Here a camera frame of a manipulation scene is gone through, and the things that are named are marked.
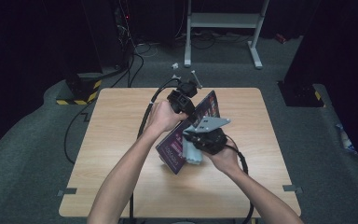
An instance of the purple book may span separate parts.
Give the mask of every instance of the purple book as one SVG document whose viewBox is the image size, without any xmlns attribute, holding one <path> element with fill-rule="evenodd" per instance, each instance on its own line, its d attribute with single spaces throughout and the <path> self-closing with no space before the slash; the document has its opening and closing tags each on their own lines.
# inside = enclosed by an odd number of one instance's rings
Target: purple book
<svg viewBox="0 0 358 224">
<path fill-rule="evenodd" d="M 193 114 L 194 122 L 189 119 L 182 121 L 156 146 L 159 157 L 170 167 L 174 174 L 178 174 L 186 159 L 182 157 L 182 133 L 190 125 L 197 127 L 204 116 L 220 118 L 216 93 L 211 91 L 196 107 Z"/>
</svg>

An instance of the black equipment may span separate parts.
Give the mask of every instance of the black equipment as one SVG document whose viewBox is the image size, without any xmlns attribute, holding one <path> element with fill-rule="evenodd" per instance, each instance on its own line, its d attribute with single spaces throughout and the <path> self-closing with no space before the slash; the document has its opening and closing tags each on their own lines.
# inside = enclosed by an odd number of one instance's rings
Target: black equipment
<svg viewBox="0 0 358 224">
<path fill-rule="evenodd" d="M 184 134 L 184 138 L 187 141 L 192 142 L 195 148 L 211 155 L 215 155 L 223 150 L 227 143 L 226 135 L 221 128 L 208 133 L 186 133 L 187 134 Z"/>
<path fill-rule="evenodd" d="M 171 104 L 173 111 L 178 114 L 181 111 L 192 115 L 196 107 L 190 98 L 197 94 L 197 83 L 190 80 L 186 83 L 180 83 L 176 90 L 173 90 L 167 99 Z"/>
</svg>

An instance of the white stand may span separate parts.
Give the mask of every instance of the white stand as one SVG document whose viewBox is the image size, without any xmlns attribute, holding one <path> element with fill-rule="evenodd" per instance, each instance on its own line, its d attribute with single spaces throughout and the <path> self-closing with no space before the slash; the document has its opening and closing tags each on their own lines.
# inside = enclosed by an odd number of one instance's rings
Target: white stand
<svg viewBox="0 0 358 224">
<path fill-rule="evenodd" d="M 255 67 L 263 68 L 258 57 L 255 45 L 260 35 L 260 30 L 266 16 L 269 0 L 265 0 L 260 14 L 238 14 L 238 13 L 192 13 L 191 0 L 188 0 L 187 29 L 186 29 L 186 49 L 185 67 L 191 66 L 191 28 L 192 27 L 218 27 L 218 28 L 253 28 L 255 34 L 252 41 L 248 41 Z"/>
</svg>

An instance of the hazard stripe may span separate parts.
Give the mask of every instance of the hazard stripe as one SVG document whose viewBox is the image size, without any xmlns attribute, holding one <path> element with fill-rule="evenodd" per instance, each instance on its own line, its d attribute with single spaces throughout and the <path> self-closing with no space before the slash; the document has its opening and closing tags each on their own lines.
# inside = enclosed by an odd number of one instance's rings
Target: hazard stripe
<svg viewBox="0 0 358 224">
<path fill-rule="evenodd" d="M 66 102 L 64 100 L 57 100 L 57 104 L 58 105 L 68 105 L 68 102 Z"/>
<path fill-rule="evenodd" d="M 324 101 L 322 100 L 321 94 L 320 94 L 319 92 L 315 91 L 315 96 L 316 96 L 316 99 L 317 99 L 319 102 L 321 102 L 321 103 L 324 104 L 323 107 L 326 107 L 326 104 L 325 104 Z"/>
<path fill-rule="evenodd" d="M 94 85 L 94 89 L 98 89 L 101 86 L 102 82 L 103 82 L 102 80 L 97 81 Z"/>
<path fill-rule="evenodd" d="M 74 100 L 74 102 L 75 102 L 77 105 L 86 105 L 86 104 L 87 104 L 86 101 Z"/>
<path fill-rule="evenodd" d="M 90 97 L 89 97 L 89 99 L 88 99 L 88 101 L 87 102 L 90 102 L 90 101 L 92 101 L 93 99 L 95 99 L 95 97 L 97 96 L 97 91 L 96 92 L 94 92 Z"/>
</svg>

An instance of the stand leg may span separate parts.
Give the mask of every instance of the stand leg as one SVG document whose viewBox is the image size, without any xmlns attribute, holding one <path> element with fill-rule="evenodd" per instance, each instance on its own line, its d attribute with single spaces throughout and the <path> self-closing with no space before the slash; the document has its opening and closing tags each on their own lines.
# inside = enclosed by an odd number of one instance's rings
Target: stand leg
<svg viewBox="0 0 358 224">
<path fill-rule="evenodd" d="M 191 66 L 191 0 L 188 0 L 185 67 Z"/>
<path fill-rule="evenodd" d="M 252 41 L 248 41 L 249 50 L 251 51 L 252 58 L 255 62 L 255 68 L 262 69 L 263 64 L 261 63 L 260 58 L 258 57 L 257 50 L 255 49 L 255 45 L 257 44 L 257 39 L 260 35 L 261 27 L 263 26 L 264 18 L 266 17 L 267 7 L 269 6 L 269 0 L 265 0 L 263 3 L 263 7 L 260 12 L 260 16 L 258 17 L 257 25 L 255 27 L 255 34 Z"/>
</svg>

